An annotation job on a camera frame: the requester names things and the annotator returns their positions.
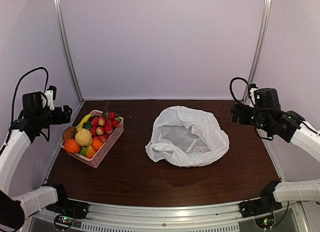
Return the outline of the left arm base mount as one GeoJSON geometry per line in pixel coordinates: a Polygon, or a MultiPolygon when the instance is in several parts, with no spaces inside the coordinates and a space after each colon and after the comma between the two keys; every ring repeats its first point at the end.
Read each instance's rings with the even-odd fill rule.
{"type": "Polygon", "coordinates": [[[58,230],[68,230],[76,220],[87,218],[89,204],[69,199],[64,185],[43,184],[42,186],[54,188],[57,192],[57,202],[46,206],[45,209],[56,213],[53,224],[58,230]]]}

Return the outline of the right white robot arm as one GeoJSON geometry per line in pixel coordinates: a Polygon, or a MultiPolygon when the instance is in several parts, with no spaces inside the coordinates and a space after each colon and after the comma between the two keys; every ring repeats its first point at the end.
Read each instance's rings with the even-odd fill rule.
{"type": "MultiPolygon", "coordinates": [[[[274,88],[248,89],[249,103],[236,100],[231,109],[233,122],[253,126],[265,132],[265,140],[279,137],[288,144],[300,148],[315,160],[320,159],[320,131],[295,111],[283,111],[278,92],[274,88]]],[[[276,203],[287,201],[320,201],[319,179],[285,180],[269,182],[256,202],[259,212],[268,212],[276,203]]]]}

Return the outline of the pink perforated basket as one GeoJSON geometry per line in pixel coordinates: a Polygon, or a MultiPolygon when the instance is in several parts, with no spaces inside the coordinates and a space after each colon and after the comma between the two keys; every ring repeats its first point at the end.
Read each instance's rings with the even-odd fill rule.
{"type": "Polygon", "coordinates": [[[64,130],[60,146],[73,158],[97,168],[123,132],[122,117],[93,110],[77,126],[64,130]]]}

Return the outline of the brown kiwi toy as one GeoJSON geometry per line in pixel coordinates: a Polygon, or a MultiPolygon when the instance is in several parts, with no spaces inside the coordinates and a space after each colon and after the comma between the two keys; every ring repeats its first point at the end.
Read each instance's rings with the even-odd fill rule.
{"type": "Polygon", "coordinates": [[[62,134],[62,140],[65,142],[66,140],[73,138],[76,132],[77,128],[75,126],[67,127],[62,134]]]}

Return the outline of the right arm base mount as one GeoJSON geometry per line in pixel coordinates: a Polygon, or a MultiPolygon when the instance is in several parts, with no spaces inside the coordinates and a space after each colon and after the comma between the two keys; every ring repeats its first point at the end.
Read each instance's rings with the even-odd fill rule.
{"type": "Polygon", "coordinates": [[[242,218],[253,217],[255,225],[262,230],[272,229],[276,225],[275,212],[282,208],[282,204],[265,199],[243,200],[238,205],[242,218]]]}

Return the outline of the white plastic bag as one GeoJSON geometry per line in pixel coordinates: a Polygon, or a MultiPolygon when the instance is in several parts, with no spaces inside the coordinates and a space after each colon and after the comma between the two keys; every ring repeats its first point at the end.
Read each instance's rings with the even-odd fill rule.
{"type": "Polygon", "coordinates": [[[154,162],[202,167],[219,160],[229,148],[229,137],[212,113],[172,106],[155,119],[145,151],[154,162]]]}

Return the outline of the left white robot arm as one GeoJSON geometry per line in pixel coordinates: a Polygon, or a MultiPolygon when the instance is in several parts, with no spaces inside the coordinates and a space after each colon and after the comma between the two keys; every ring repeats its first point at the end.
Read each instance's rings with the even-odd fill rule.
{"type": "Polygon", "coordinates": [[[12,179],[25,152],[36,137],[49,130],[51,125],[67,124],[71,120],[72,109],[55,107],[53,89],[45,92],[33,92],[23,95],[23,110],[13,120],[0,149],[0,230],[16,232],[25,221],[53,205],[61,214],[72,210],[72,203],[67,200],[63,185],[42,185],[38,189],[18,196],[10,196],[12,179]]]}

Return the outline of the green lime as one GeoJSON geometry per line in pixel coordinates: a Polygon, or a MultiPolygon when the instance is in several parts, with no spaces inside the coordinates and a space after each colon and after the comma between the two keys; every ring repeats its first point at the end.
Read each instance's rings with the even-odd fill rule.
{"type": "Polygon", "coordinates": [[[83,129],[87,129],[89,131],[92,129],[92,127],[93,126],[92,126],[91,122],[84,122],[83,125],[82,125],[83,129]]]}

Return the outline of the red lychee bunch toy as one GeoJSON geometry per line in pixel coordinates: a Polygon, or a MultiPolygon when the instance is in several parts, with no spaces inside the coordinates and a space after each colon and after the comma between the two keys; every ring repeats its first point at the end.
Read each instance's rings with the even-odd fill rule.
{"type": "Polygon", "coordinates": [[[122,118],[113,111],[109,111],[108,101],[102,111],[94,110],[90,113],[90,132],[92,136],[109,136],[120,126],[122,118]]]}

